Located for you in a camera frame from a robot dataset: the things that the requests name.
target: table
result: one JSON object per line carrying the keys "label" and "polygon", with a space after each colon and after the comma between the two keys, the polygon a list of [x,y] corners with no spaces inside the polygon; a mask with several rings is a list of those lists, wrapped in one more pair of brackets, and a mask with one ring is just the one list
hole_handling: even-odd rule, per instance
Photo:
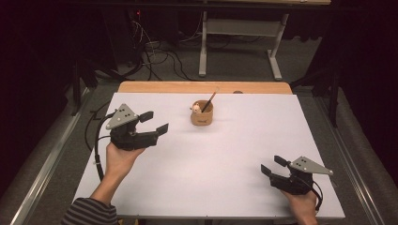
{"label": "table", "polygon": [[[237,2],[237,3],[272,3],[272,4],[308,4],[329,5],[330,0],[208,0],[209,2]],[[202,47],[199,60],[199,76],[205,77],[207,73],[207,34],[260,36],[274,38],[272,49],[267,50],[268,61],[276,81],[282,80],[276,60],[276,52],[282,40],[289,14],[284,13],[278,21],[247,21],[230,19],[211,19],[207,12],[203,12],[202,22]]]}
{"label": "table", "polygon": [[[190,104],[209,98],[216,87],[213,123],[192,125]],[[245,94],[231,94],[237,90]],[[140,132],[170,124],[116,192],[113,205],[121,217],[290,218],[284,196],[269,185],[260,165],[287,176],[274,155],[323,164],[299,101],[283,82],[123,82],[109,112],[121,103],[139,114],[154,111],[153,119],[137,126]],[[103,128],[100,136],[107,134]],[[108,141],[99,141],[102,161]],[[75,198],[89,196],[100,182],[93,161],[91,156]],[[318,216],[343,218],[329,178],[315,174],[314,180],[324,192]]]}

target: black cable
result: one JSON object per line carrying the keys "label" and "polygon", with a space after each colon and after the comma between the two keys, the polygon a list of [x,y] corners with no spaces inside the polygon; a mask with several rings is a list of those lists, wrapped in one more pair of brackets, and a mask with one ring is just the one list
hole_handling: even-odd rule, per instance
{"label": "black cable", "polygon": [[100,129],[102,127],[102,124],[109,118],[113,117],[115,114],[115,112],[112,112],[110,114],[105,115],[105,117],[103,117],[100,121],[99,121],[99,126],[97,128],[97,133],[96,133],[96,142],[94,145],[94,158],[96,160],[96,166],[97,166],[97,171],[99,173],[99,180],[102,181],[103,178],[103,169],[102,166],[100,164],[100,154],[99,154],[99,139],[100,139]]}
{"label": "black cable", "polygon": [[145,51],[145,54],[146,54],[146,58],[147,58],[147,60],[149,62],[149,78],[148,78],[148,81],[150,81],[150,78],[151,78],[152,74],[158,79],[158,81],[162,81],[162,79],[152,70],[152,63],[150,61],[148,52]]}
{"label": "black cable", "polygon": [[171,52],[171,53],[173,53],[176,56],[176,59],[179,62],[179,69],[181,70],[181,73],[184,74],[186,80],[193,81],[193,82],[200,82],[199,80],[195,80],[195,79],[189,78],[188,75],[184,72],[184,70],[182,69],[182,62],[179,59],[178,54],[176,54],[173,50],[168,50],[168,52]]}
{"label": "black cable", "polygon": [[310,185],[309,185],[307,182],[305,182],[303,179],[299,178],[298,176],[293,176],[293,177],[297,178],[297,179],[298,179],[299,181],[301,181],[304,185],[306,185],[308,188],[310,188],[311,191],[316,195],[316,198],[318,198],[318,204],[317,204],[316,207],[315,207],[315,211],[318,212],[318,211],[319,211],[319,208],[321,207],[322,202],[323,202],[323,193],[322,193],[322,189],[320,188],[320,186],[319,186],[315,181],[313,181],[313,182],[318,186],[320,192],[322,193],[322,197],[319,195],[319,193],[318,193],[312,186],[310,186]]}
{"label": "black cable", "polygon": [[107,104],[109,104],[110,102],[111,102],[111,101],[107,101],[107,102],[105,102],[103,105],[101,105],[96,111],[91,111],[91,113],[93,113],[93,114],[91,115],[90,119],[88,120],[87,124],[85,125],[85,130],[84,130],[84,141],[85,141],[85,145],[86,145],[87,148],[88,148],[88,151],[90,151],[90,152],[93,150],[93,147],[91,147],[90,144],[88,143],[88,139],[87,139],[88,127],[89,127],[91,121],[93,121],[93,120],[100,120],[100,118],[97,118],[97,114],[99,113],[99,111],[100,111],[103,107],[105,107],[105,106],[106,106]]}

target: white table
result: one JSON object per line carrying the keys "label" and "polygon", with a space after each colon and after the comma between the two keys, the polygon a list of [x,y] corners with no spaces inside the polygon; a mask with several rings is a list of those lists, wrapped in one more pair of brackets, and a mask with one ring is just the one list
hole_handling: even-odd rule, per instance
{"label": "white table", "polygon": [[[295,95],[218,94],[213,123],[191,124],[189,107],[208,94],[116,93],[108,113],[122,103],[135,113],[153,111],[139,132],[169,123],[157,146],[136,160],[112,204],[121,217],[135,218],[290,218],[284,196],[269,185],[260,165],[288,176],[273,161],[305,156],[323,165]],[[108,135],[104,127],[101,135]],[[102,167],[105,145],[99,141]],[[100,182],[91,156],[75,198],[90,196]],[[344,218],[329,177],[314,175],[324,192],[319,218]]]}

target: cable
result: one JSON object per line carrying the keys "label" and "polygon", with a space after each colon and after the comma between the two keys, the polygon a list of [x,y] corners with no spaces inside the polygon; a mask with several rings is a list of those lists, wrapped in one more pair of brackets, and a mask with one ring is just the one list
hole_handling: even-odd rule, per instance
{"label": "cable", "polygon": [[319,193],[312,186],[310,186],[307,182],[305,182],[303,179],[299,178],[298,176],[293,176],[293,177],[297,178],[304,185],[306,185],[308,188],[310,188],[311,191],[316,195],[316,198],[318,198],[318,204],[315,207],[315,211],[316,211],[316,213],[318,213],[319,212],[319,208],[321,207],[322,202],[323,202],[323,193],[322,193],[321,187],[315,181],[313,181],[318,186],[322,196],[320,196]]}
{"label": "cable", "polygon": [[109,104],[110,102],[111,102],[111,101],[107,101],[107,102],[105,102],[103,105],[101,105],[97,110],[91,111],[91,113],[93,113],[93,114],[91,115],[90,119],[88,120],[87,124],[85,125],[85,130],[84,130],[84,141],[85,141],[85,145],[86,145],[87,148],[88,148],[88,151],[90,151],[90,152],[93,150],[93,147],[91,147],[90,144],[88,143],[88,139],[87,139],[88,127],[89,127],[91,121],[93,121],[93,120],[100,120],[100,118],[97,118],[97,114],[99,113],[99,111],[100,111],[103,107],[105,107],[105,106],[106,106],[107,104]]}
{"label": "cable", "polygon": [[202,35],[195,36],[199,32],[199,28],[200,28],[200,24],[202,23],[202,20],[203,20],[203,12],[201,12],[201,14],[200,14],[199,23],[196,26],[196,30],[193,33],[193,35],[191,37],[188,37],[187,39],[180,40],[179,42],[189,41],[189,40],[192,40],[192,39],[195,39],[195,38],[199,38],[200,36],[202,36]]}
{"label": "cable", "polygon": [[182,69],[182,62],[181,62],[181,60],[179,59],[179,57],[178,57],[178,54],[176,54],[174,51],[172,51],[172,50],[168,50],[168,52],[171,52],[171,53],[173,53],[175,56],[176,56],[176,59],[178,60],[178,62],[179,62],[179,68],[180,68],[180,70],[181,70],[181,73],[182,74],[184,74],[184,76],[185,76],[185,78],[183,78],[183,79],[186,79],[186,80],[188,80],[188,81],[193,81],[193,82],[200,82],[199,80],[195,80],[195,79],[191,79],[191,78],[189,78],[188,77],[188,75],[184,72],[184,70]]}
{"label": "cable", "polygon": [[100,129],[102,127],[102,124],[109,118],[113,117],[115,114],[115,112],[112,112],[110,114],[105,115],[105,117],[103,117],[100,121],[99,121],[99,126],[97,128],[97,133],[96,133],[96,141],[95,141],[95,145],[94,145],[94,158],[96,160],[96,166],[97,166],[97,171],[99,173],[99,180],[102,181],[103,178],[103,169],[102,166],[100,164],[100,154],[99,154],[99,139],[100,139]]}

